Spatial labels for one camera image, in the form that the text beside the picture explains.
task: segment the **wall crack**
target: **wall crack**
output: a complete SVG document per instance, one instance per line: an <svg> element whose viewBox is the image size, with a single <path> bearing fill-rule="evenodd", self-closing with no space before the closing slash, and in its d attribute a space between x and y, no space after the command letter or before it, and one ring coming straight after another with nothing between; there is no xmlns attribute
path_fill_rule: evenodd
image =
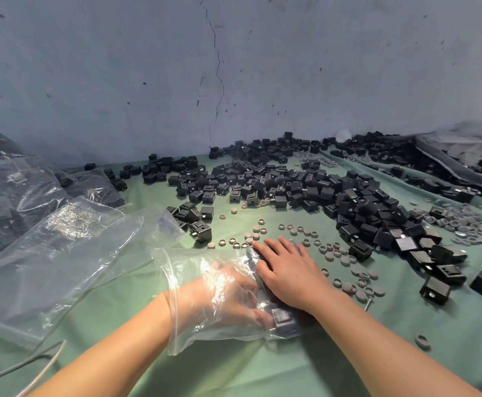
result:
<svg viewBox="0 0 482 397"><path fill-rule="evenodd" d="M208 10L207 10L206 6L202 4L203 2L204 2L204 0L201 0L201 5L206 10L206 19L207 19L208 23L210 24L211 30L213 31L213 48L217 52L218 64L217 64L217 70L215 71L215 76L221 81L221 85L222 85L222 96L221 96L221 99L219 100L218 105L215 108L215 120L213 120L210 123L210 126L208 128L208 130L210 131L210 143L211 143L211 126L217 122L217 118L219 116L219 106L221 105L222 99L224 98L224 84L222 83L222 79L219 76L219 67L221 66L221 57L220 57L220 54L219 54L219 50L217 49L217 46L216 46L217 33L215 33L215 29L214 29L213 25L211 24L211 20L208 18Z"/></svg>

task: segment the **hand inside plastic bag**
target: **hand inside plastic bag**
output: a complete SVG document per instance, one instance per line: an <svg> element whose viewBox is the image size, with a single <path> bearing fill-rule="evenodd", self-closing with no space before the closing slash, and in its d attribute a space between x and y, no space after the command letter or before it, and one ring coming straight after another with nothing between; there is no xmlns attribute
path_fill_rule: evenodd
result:
<svg viewBox="0 0 482 397"><path fill-rule="evenodd" d="M273 325L272 316L256 309L257 284L249 273L233 264L214 262L202 277L177 291L176 306L171 298L171 316L176 333L194 327L196 331L211 324L222 326L254 324L265 329Z"/></svg>

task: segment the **green surface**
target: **green surface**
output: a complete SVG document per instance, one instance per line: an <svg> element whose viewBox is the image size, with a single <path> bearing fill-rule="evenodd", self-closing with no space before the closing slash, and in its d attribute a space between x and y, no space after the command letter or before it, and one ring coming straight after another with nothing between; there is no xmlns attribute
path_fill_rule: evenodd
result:
<svg viewBox="0 0 482 397"><path fill-rule="evenodd" d="M213 166L231 161L229 157L209 160L199 156L199 163L209 171ZM329 173L344 175L348 169L359 173L372 174L381 181L381 188L401 201L408 208L415 201L419 208L429 209L425 197L438 199L383 173L350 163L335 160L342 167L328 169ZM298 159L290 158L288 166L294 167ZM114 165L115 172L122 165ZM161 205L178 206L184 199L176 196L175 187L167 183L145 185L140 177L127 181L129 189L123 193L127 202L134 206L129 210L147 207L153 202ZM482 203L475 198L473 205ZM289 237L288 231L277 229L279 223L291 223L306 229L316 230L319 239L325 242L340 241L335 222L321 211L306 213L303 209L276 211L273 206L243 210L240 204L230 204L228 197L217 196L215 218L211 224L213 241L218 245L221 238L242 239L257 221L263 218L268 237L278 235ZM237 215L230 210L237 207ZM225 214L226 220L219 220ZM444 244L451 243L452 233L439 229ZM191 237L176 247L194 246ZM482 270L482 246L467 247L469 259L464 273L469 281ZM356 282L350 268L342 266L338 259L327 262L314 246L312 256L320 267L329 270L329 280L335 277L343 281ZM425 335L431 345L432 355L439 363L454 373L482 388L482 297L468 286L454 291L445 307L436 307L419 296L424 279L393 253L373 253L363 265L374 268L386 296L376 298L369 313L404 339L413 342L417 334ZM66 339L68 344L58 365L51 373L71 362L85 349L101 340L116 327L130 319L155 295L166 289L167 283L161 270L149 264L109 284L90 291L65 316L44 347ZM22 359L25 353L15 346L0 340L0 369ZM40 370L45 362L39 361L31 367L0 380L0 395L14 395L24 387ZM265 342L263 340L243 342L237 340L198 341L176 357L165 353L145 373L132 391L133 396L245 396L245 395L368 395L358 375L345 359L333 341L323 332L296 339Z"/></svg>

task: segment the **wall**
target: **wall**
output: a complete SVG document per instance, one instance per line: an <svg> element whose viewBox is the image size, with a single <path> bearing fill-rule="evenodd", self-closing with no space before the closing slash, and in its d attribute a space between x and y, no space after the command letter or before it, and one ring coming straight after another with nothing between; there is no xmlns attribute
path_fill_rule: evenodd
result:
<svg viewBox="0 0 482 397"><path fill-rule="evenodd" d="M482 118L482 0L0 0L0 131L59 165Z"/></svg>

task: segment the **green tablecloth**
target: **green tablecloth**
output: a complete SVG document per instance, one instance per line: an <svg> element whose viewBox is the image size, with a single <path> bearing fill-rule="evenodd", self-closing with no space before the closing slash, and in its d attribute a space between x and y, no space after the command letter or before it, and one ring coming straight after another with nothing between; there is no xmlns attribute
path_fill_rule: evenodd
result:
<svg viewBox="0 0 482 397"><path fill-rule="evenodd" d="M209 171L213 166L231 161L230 157L209 160L198 157ZM382 189L400 200L408 208L415 201L419 208L429 209L436 195L405 184L383 173L335 158L342 166L328 169L329 173L344 175L354 169L369 173L382 182ZM290 158L288 166L295 167L297 158ZM114 165L115 172L122 165ZM175 187L167 183L145 185L140 177L127 181L128 190L123 193L131 208L147 207L156 202L165 206L178 206L183 202L176 196ZM482 203L475 198L473 205ZM257 220L266 221L268 237L289 236L280 231L279 223L291 223L306 229L316 230L323 242L340 241L335 222L324 213L306 213L303 209L277 212L273 206L243 210L240 204L230 204L227 197L217 196L215 219L211 224L213 241L237 237L257 225ZM237 207L239 213L230 210ZM219 220L225 214L226 220ZM444 243L451 243L452 234L438 229ZM191 248L194 241L186 238L175 247ZM329 270L329 280L339 277L343 281L356 281L350 269L339 260L327 262L317 248L311 247L312 256L320 267ZM471 281L482 270L482 245L467 247L469 258L464 273ZM386 296L376 298L369 313L404 339L413 342L417 334L425 335L431 345L430 354L442 365L482 389L482 297L464 286L451 293L445 307L427 303L419 296L424 279L394 253L373 253L365 264L379 273L376 284L383 287ZM54 333L44 343L49 346L66 339L55 371L71 362L79 354L101 340L116 327L130 319L155 295L164 290L166 282L161 270L154 263L129 273L109 284L93 289L73 307ZM25 356L19 348L0 340L0 369L21 360ZM0 380L0 395L14 395L40 371L45 361L39 361L17 373ZM282 395L309 397L332 395L368 395L367 390L329 336L323 332L296 339L264 342L237 340L196 342L176 357L162 354L150 367L132 391L133 396L245 396Z"/></svg>

